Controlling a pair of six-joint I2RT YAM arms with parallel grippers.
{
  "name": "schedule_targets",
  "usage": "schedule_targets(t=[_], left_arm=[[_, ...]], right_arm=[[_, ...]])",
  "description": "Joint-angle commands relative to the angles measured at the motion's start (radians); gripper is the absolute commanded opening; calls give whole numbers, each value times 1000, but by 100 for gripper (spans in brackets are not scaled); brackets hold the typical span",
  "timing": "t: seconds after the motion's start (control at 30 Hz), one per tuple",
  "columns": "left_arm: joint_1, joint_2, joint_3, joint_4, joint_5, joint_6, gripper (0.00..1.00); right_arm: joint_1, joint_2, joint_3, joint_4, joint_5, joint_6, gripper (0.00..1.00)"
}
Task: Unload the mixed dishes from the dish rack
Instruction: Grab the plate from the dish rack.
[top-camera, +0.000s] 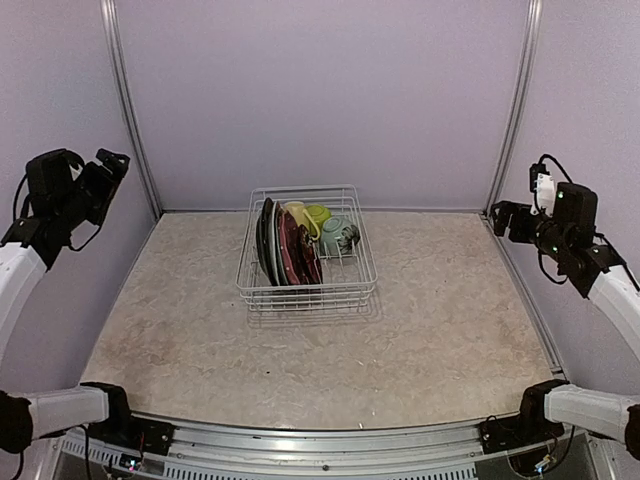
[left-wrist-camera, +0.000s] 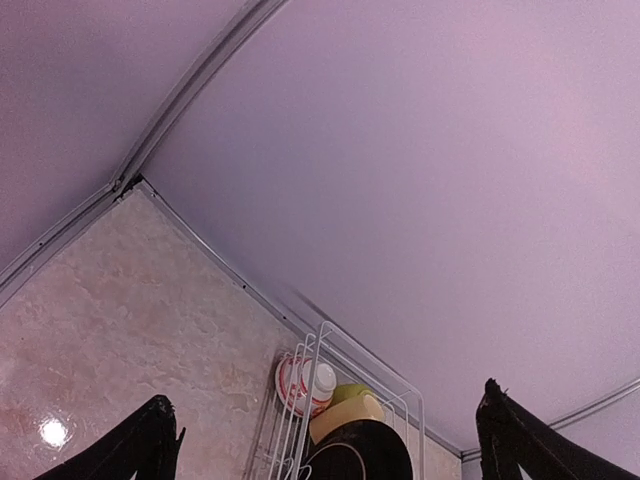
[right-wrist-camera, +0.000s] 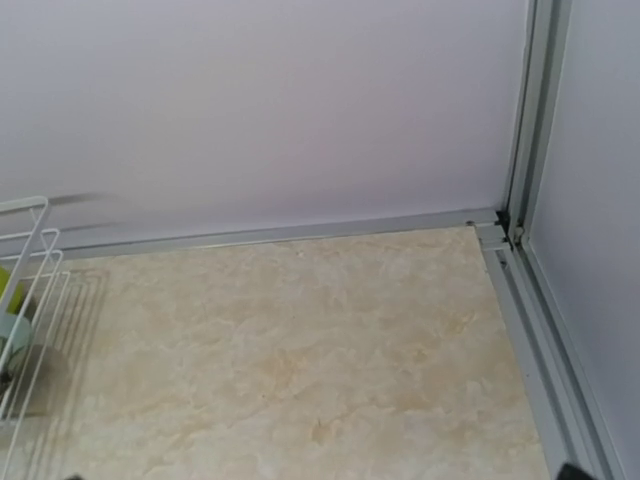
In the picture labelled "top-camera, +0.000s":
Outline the black rimmed striped plate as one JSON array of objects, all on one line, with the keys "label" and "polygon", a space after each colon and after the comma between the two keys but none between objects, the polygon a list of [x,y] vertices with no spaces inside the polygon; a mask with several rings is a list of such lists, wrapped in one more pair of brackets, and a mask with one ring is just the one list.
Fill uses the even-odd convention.
[{"label": "black rimmed striped plate", "polygon": [[268,258],[268,245],[265,237],[265,228],[266,228],[266,205],[267,202],[263,202],[263,206],[258,214],[258,219],[256,222],[256,250],[258,254],[258,261],[262,271],[267,276],[269,283],[271,286],[274,285],[275,277],[271,271],[271,266],[269,264]]}]

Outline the pink polka dot plate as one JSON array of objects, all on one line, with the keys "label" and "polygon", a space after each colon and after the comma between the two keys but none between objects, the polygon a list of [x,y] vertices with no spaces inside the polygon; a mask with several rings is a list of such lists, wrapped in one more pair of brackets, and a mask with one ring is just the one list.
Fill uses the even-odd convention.
[{"label": "pink polka dot plate", "polygon": [[284,209],[281,210],[279,217],[278,231],[281,258],[288,283],[309,285],[310,281],[298,251],[298,225],[294,217]]}]

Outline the grey red wave plate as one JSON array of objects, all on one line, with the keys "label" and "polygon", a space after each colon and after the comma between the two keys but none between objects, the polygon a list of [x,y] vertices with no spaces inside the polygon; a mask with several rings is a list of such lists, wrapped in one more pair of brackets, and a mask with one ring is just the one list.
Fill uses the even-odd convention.
[{"label": "grey red wave plate", "polygon": [[280,283],[280,276],[279,276],[278,264],[277,264],[277,253],[278,253],[278,247],[277,247],[277,241],[276,241],[277,235],[275,232],[276,213],[277,213],[276,203],[273,202],[271,213],[269,216],[269,225],[268,225],[267,233],[269,237],[269,252],[270,252],[270,261],[272,265],[272,270],[274,274],[274,284],[276,286],[280,286],[281,283]]}]

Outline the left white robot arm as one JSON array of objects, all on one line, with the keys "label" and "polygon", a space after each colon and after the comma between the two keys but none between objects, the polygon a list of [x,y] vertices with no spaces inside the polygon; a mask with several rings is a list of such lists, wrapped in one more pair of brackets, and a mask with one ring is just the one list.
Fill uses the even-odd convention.
[{"label": "left white robot arm", "polygon": [[[60,253],[74,251],[72,234],[84,223],[101,228],[129,170],[125,154],[99,149],[86,162],[69,149],[30,160],[14,196],[13,222],[1,239],[1,344],[6,346],[35,287]],[[1,448],[23,453],[34,441],[95,425],[121,445],[140,424],[123,388],[89,382],[34,394],[1,394]]]}]

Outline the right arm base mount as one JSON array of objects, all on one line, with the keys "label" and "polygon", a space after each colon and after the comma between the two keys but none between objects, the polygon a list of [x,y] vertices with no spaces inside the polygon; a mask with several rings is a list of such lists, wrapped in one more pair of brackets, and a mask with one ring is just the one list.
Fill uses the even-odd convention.
[{"label": "right arm base mount", "polygon": [[493,454],[557,439],[564,434],[564,426],[547,420],[523,420],[520,415],[492,415],[479,424],[478,433],[483,453]]}]

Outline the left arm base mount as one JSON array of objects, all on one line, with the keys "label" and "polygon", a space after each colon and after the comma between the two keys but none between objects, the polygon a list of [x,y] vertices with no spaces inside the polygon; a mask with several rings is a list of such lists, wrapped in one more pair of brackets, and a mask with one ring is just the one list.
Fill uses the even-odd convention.
[{"label": "left arm base mount", "polygon": [[133,416],[124,426],[108,421],[88,426],[89,437],[139,453],[167,456],[176,427],[168,422]]}]

